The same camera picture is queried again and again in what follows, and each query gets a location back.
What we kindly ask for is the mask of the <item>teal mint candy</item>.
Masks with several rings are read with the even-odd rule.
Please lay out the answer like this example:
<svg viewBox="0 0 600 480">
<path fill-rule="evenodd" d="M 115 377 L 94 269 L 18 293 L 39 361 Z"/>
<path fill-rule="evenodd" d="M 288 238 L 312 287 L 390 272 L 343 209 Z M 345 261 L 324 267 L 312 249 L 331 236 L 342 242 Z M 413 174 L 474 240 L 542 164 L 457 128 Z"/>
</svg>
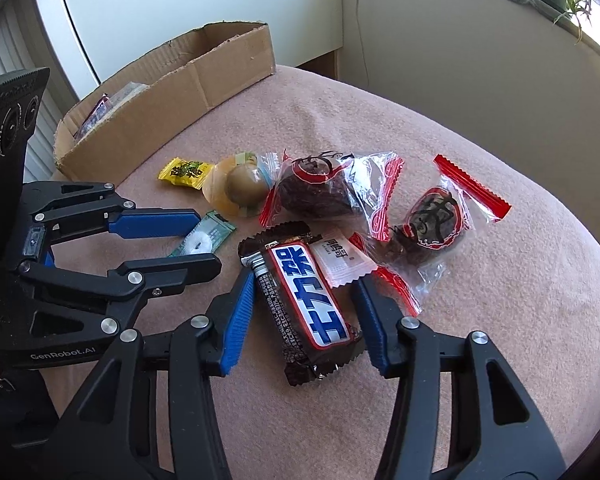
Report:
<svg viewBox="0 0 600 480">
<path fill-rule="evenodd" d="M 208 211 L 169 257 L 214 254 L 235 230 L 236 226 L 222 214 L 216 210 Z"/>
</svg>

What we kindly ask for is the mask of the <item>yellow candy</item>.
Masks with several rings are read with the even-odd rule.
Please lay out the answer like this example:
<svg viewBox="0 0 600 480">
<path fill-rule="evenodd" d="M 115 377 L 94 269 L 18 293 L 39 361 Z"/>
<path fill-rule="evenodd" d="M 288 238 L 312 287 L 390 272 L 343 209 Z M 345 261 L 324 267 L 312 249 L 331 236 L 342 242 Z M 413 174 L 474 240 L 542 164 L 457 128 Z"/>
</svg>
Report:
<svg viewBox="0 0 600 480">
<path fill-rule="evenodd" d="M 174 157 L 160 170 L 158 180 L 200 191 L 213 167 L 210 162 Z"/>
</svg>

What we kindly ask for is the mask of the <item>dark snickers bar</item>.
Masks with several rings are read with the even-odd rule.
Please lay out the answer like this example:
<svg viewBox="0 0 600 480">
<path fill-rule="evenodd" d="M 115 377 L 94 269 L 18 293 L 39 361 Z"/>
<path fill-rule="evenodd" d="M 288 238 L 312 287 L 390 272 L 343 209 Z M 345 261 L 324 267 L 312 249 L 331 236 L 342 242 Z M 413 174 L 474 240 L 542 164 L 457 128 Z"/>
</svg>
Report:
<svg viewBox="0 0 600 480">
<path fill-rule="evenodd" d="M 241 240 L 237 253 L 254 274 L 282 340 L 285 376 L 295 387 L 320 380 L 365 349 L 362 333 L 343 317 L 310 252 L 311 228 L 288 221 Z"/>
</svg>

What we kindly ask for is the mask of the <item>small white red packet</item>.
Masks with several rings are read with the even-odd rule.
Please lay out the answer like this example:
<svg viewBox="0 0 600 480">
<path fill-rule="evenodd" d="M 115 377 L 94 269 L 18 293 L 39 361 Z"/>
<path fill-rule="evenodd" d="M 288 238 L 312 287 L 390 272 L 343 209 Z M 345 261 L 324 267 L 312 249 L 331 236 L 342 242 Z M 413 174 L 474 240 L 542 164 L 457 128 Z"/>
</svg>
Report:
<svg viewBox="0 0 600 480">
<path fill-rule="evenodd" d="M 377 263 L 353 245 L 340 229 L 330 229 L 309 244 L 331 288 L 352 283 L 377 270 Z"/>
</svg>

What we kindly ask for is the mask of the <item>red date snack bag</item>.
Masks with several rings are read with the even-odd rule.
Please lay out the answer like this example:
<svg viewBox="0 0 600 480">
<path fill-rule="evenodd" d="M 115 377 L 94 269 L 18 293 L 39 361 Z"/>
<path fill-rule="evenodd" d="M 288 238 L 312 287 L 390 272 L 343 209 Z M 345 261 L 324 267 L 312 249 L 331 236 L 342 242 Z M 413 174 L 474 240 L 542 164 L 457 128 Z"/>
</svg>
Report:
<svg viewBox="0 0 600 480">
<path fill-rule="evenodd" d="M 403 167 L 395 152 L 286 155 L 260 212 L 260 225 L 269 228 L 283 218 L 354 222 L 374 240 L 386 242 L 389 204 Z"/>
</svg>

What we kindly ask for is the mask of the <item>bread cracker pack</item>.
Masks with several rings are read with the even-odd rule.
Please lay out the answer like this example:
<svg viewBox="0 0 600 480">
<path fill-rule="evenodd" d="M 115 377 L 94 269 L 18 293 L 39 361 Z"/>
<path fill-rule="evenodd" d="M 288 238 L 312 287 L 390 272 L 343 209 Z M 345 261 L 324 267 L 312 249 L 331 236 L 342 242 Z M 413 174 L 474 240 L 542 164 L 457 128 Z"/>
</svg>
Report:
<svg viewBox="0 0 600 480">
<path fill-rule="evenodd" d="M 141 82 L 135 81 L 128 82 L 122 89 L 118 90 L 108 98 L 106 114 L 110 114 L 114 110 L 117 110 L 124 103 L 129 102 L 134 96 L 137 96 L 148 88 L 148 84 L 142 84 Z"/>
</svg>

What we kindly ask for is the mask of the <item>brown cardboard box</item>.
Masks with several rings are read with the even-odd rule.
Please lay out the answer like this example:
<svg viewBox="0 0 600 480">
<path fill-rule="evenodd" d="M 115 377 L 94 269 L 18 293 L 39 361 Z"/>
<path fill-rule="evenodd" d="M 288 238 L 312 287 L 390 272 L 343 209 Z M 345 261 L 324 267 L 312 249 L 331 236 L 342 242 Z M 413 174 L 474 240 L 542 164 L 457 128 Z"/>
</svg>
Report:
<svg viewBox="0 0 600 480">
<path fill-rule="evenodd" d="M 268 24 L 192 29 L 123 67 L 65 114 L 55 132 L 56 167 L 71 181 L 119 184 L 210 110 L 274 73 Z M 140 92 L 78 140 L 98 100 L 130 82 Z"/>
</svg>

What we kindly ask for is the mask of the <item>pink table cloth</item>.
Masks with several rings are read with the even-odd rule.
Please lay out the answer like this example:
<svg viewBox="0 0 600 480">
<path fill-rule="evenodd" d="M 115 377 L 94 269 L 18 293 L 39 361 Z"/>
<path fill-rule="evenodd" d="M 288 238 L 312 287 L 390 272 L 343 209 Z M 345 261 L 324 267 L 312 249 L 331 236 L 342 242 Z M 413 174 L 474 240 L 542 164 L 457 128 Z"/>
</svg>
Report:
<svg viewBox="0 0 600 480">
<path fill-rule="evenodd" d="M 415 289 L 422 322 L 441 333 L 483 330 L 532 396 L 567 463 L 600 430 L 600 244 L 556 197 L 451 130 L 347 84 L 303 70 L 239 93 L 148 158 L 119 186 L 141 207 L 206 211 L 201 193 L 161 181 L 181 157 L 219 162 L 240 152 L 306 157 L 395 152 L 404 168 L 390 202 L 401 224 L 439 179 L 443 155 L 509 203 L 477 217 L 437 263 L 415 273 L 393 244 L 370 251 Z M 239 363 L 212 384 L 236 479 L 369 479 L 387 437 L 396 384 L 367 356 L 300 387 L 288 384 L 279 336 L 257 306 Z"/>
</svg>

